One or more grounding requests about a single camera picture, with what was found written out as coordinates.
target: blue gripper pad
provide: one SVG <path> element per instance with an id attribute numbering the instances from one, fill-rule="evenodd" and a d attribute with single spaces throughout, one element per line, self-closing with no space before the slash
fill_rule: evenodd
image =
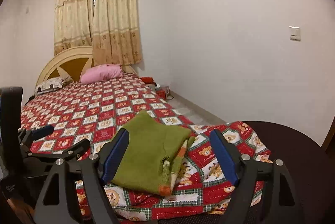
<path id="1" fill-rule="evenodd" d="M 222 169 L 222 172 L 227 180 L 233 185 L 237 185 L 239 179 L 236 174 L 236 166 L 232 157 L 228 153 L 226 147 L 222 143 L 221 139 L 219 138 L 218 134 L 222 134 L 220 131 L 213 130 L 209 135 L 209 141 L 211 147 L 214 151 L 214 154 L 219 162 L 219 165 Z"/>
<path id="2" fill-rule="evenodd" d="M 110 154 L 108 155 L 108 157 L 106 158 L 103 164 L 103 175 L 101 179 L 103 180 L 103 182 L 105 182 L 105 184 L 108 184 L 110 183 L 111 180 L 113 180 L 116 174 L 116 171 L 118 170 L 118 167 L 121 163 L 123 155 L 126 152 L 126 149 L 129 144 L 129 132 L 125 129 L 122 129 L 122 130 L 123 132 L 122 132 L 121 137 L 119 138 L 117 143 L 114 145 L 114 147 L 112 147 Z"/>
<path id="3" fill-rule="evenodd" d="M 37 141 L 45 136 L 48 136 L 50 134 L 52 134 L 54 132 L 54 127 L 53 125 L 47 125 L 47 126 L 44 126 L 42 128 L 39 128 L 39 129 L 36 129 L 36 130 L 33 130 L 31 135 L 32 135 L 32 139 L 34 141 Z"/>

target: metal screw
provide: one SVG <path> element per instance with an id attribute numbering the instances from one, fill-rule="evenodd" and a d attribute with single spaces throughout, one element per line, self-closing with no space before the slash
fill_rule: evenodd
<path id="1" fill-rule="evenodd" d="M 64 162 L 64 160 L 62 158 L 60 158 L 60 159 L 57 159 L 56 164 L 61 165 L 61 164 L 63 164 L 63 162 Z"/>
<path id="2" fill-rule="evenodd" d="M 276 165 L 282 166 L 284 162 L 282 160 L 276 160 Z"/>
<path id="3" fill-rule="evenodd" d="M 245 161 L 250 160 L 250 156 L 248 154 L 242 154 L 241 158 Z"/>
<path id="4" fill-rule="evenodd" d="M 92 153 L 88 156 L 90 158 L 90 160 L 95 160 L 98 157 L 97 153 Z"/>

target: cream headboard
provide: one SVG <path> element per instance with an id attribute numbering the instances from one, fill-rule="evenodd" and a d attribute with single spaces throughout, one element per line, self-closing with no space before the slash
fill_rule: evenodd
<path id="1" fill-rule="evenodd" d="M 41 72 L 36 86 L 52 77 L 67 77 L 71 76 L 76 82 L 80 76 L 88 68 L 94 66 L 92 56 L 92 46 L 77 46 L 57 54 Z M 135 70 L 130 66 L 122 66 L 124 72 L 135 73 Z"/>

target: floor baseboard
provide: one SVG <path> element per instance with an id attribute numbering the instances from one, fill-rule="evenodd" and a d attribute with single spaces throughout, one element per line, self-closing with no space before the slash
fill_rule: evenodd
<path id="1" fill-rule="evenodd" d="M 202 107 L 199 107 L 198 105 L 194 104 L 193 102 L 185 99 L 184 97 L 178 95 L 177 93 L 170 91 L 171 95 L 178 99 L 181 103 L 183 103 L 185 106 L 187 106 L 189 109 L 193 110 L 198 115 L 202 116 L 204 119 L 206 119 L 208 122 L 210 122 L 212 125 L 222 125 L 226 124 L 224 120 L 217 117 L 216 115 L 208 112 L 207 110 L 203 109 Z"/>

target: white wall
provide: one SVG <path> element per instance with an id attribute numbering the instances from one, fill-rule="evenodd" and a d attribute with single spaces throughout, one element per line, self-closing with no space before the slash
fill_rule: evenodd
<path id="1" fill-rule="evenodd" d="M 21 0 L 4 0 L 0 6 L 0 87 L 19 84 L 16 34 Z"/>
<path id="2" fill-rule="evenodd" d="M 54 56 L 54 9 L 56 0 L 22 0 L 18 55 L 23 103 L 34 94 L 36 81 Z"/>
<path id="3" fill-rule="evenodd" d="M 170 85 L 168 26 L 165 0 L 138 0 L 143 61 L 133 67 L 140 76 Z"/>
<path id="4" fill-rule="evenodd" d="M 55 1 L 22 0 L 18 43 L 24 102 L 33 94 L 42 69 L 53 58 Z M 159 83 L 169 84 L 168 57 L 159 54 L 167 47 L 163 4 L 163 0 L 138 0 L 143 62 L 134 67 L 141 76 L 151 76 Z"/>
<path id="5" fill-rule="evenodd" d="M 166 3 L 173 91 L 225 121 L 271 121 L 322 144 L 335 114 L 334 0 Z"/>

